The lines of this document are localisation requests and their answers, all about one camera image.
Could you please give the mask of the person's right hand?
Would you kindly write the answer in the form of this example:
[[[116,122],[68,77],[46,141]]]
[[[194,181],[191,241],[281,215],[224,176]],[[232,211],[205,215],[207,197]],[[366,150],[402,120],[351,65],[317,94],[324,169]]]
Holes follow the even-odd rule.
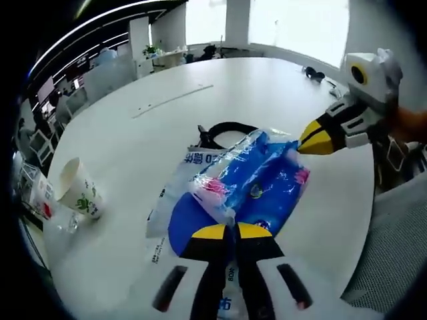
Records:
[[[397,108],[388,118],[391,136],[404,142],[426,144],[426,111],[412,112]]]

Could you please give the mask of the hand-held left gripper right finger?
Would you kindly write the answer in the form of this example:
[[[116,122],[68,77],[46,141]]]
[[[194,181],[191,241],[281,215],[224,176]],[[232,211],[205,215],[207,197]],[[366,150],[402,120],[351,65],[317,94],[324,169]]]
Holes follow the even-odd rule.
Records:
[[[298,259],[284,255],[272,234],[236,225],[239,285],[250,319],[338,319],[342,301],[328,282]]]

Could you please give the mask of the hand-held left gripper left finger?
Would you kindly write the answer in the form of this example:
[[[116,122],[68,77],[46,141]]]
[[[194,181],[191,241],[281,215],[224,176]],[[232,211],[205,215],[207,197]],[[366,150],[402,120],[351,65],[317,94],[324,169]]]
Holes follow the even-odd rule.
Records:
[[[225,287],[230,229],[196,231],[178,257],[147,267],[137,288],[134,319],[216,319]]]

